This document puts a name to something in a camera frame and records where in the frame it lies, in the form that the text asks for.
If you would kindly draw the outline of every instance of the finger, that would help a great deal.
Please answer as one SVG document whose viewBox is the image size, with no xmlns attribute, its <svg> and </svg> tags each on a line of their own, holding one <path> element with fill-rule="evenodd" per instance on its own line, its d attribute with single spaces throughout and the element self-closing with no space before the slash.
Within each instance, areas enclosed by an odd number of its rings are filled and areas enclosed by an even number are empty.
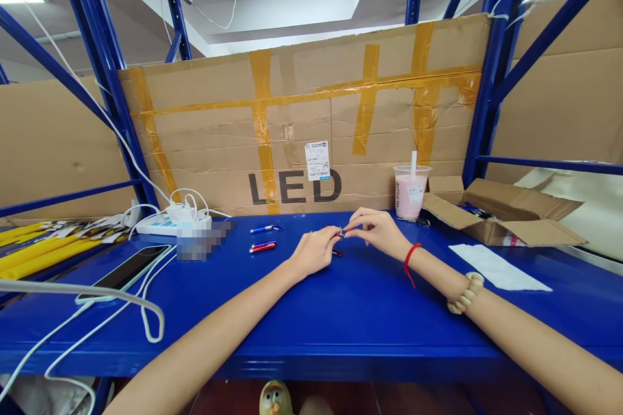
<svg viewBox="0 0 623 415">
<path fill-rule="evenodd" d="M 333 253 L 332 253 L 333 247 L 340 240 L 342 240 L 342 237 L 333 237 L 332 239 L 330 239 L 329 244 L 326 246 L 326 250 L 324 251 L 324 253 L 328 254 L 329 256 L 333 256 Z"/>
<path fill-rule="evenodd" d="M 361 225 L 376 226 L 377 224 L 378 224 L 378 215 L 377 214 L 364 215 L 364 216 L 360 216 L 360 217 L 356 218 L 355 220 L 353 220 L 350 224 L 348 224 L 346 227 L 344 227 L 344 230 L 352 230 L 355 227 L 359 227 Z"/>
<path fill-rule="evenodd" d="M 372 243 L 373 233 L 370 231 L 365 231 L 361 229 L 354 229 L 346 232 L 344 238 L 353 238 L 357 237 L 365 241 L 366 244 Z"/>
<path fill-rule="evenodd" d="M 328 243 L 329 240 L 340 230 L 341 230 L 340 227 L 328 226 L 328 227 L 323 228 L 322 230 L 319 230 L 315 234 L 318 236 L 318 238 L 322 240 L 323 243 L 324 242 Z"/>
<path fill-rule="evenodd" d="M 356 218 L 362 216 L 362 215 L 373 215 L 373 214 L 379 214 L 380 211 L 375 211 L 374 209 L 370 209 L 369 207 L 360 207 L 359 209 L 357 209 L 352 216 L 350 216 L 350 220 L 349 222 L 352 222 L 353 220 L 355 220 Z"/>
</svg>

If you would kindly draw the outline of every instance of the beaded bracelet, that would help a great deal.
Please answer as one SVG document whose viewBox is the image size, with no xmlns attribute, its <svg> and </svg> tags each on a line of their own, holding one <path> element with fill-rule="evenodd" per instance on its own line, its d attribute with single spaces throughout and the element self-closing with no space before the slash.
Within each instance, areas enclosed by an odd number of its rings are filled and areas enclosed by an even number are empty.
<svg viewBox="0 0 623 415">
<path fill-rule="evenodd" d="M 454 314 L 463 314 L 467 307 L 472 304 L 480 289 L 485 285 L 485 278 L 477 272 L 468 272 L 465 276 L 469 279 L 469 287 L 465 289 L 463 295 L 455 303 L 448 302 L 448 309 Z"/>
</svg>

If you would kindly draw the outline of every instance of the plastic cup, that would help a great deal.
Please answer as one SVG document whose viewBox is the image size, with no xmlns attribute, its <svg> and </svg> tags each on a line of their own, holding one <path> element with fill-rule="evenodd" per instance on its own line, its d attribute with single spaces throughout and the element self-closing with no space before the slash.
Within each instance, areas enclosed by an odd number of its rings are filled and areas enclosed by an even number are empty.
<svg viewBox="0 0 623 415">
<path fill-rule="evenodd" d="M 422 209 L 424 191 L 431 167 L 418 165 L 411 178 L 411 165 L 394 167 L 396 176 L 396 214 L 403 219 L 417 219 Z"/>
</svg>

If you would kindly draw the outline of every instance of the right hand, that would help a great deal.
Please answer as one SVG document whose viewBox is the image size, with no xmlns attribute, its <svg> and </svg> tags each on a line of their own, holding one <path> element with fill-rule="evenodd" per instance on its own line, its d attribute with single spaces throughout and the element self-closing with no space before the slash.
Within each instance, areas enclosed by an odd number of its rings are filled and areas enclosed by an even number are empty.
<svg viewBox="0 0 623 415">
<path fill-rule="evenodd" d="M 358 237 L 373 244 L 383 253 L 404 261 L 413 246 L 402 234 L 388 212 L 360 207 L 344 227 L 344 238 Z"/>
</svg>

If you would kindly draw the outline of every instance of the smartphone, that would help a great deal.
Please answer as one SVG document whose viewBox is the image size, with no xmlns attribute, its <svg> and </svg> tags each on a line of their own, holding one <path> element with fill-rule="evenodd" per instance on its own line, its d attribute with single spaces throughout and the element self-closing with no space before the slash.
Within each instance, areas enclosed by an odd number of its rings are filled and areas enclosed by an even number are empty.
<svg viewBox="0 0 623 415">
<path fill-rule="evenodd" d="M 105 277 L 94 283 L 93 286 L 108 287 L 109 289 L 117 289 L 125 292 L 147 273 L 155 261 L 165 256 L 172 248 L 172 245 L 148 246 L 143 248 L 138 253 L 130 256 Z M 109 302 L 114 299 L 115 297 L 113 296 L 80 294 L 76 297 L 75 302 L 77 304 L 86 302 Z"/>
</svg>

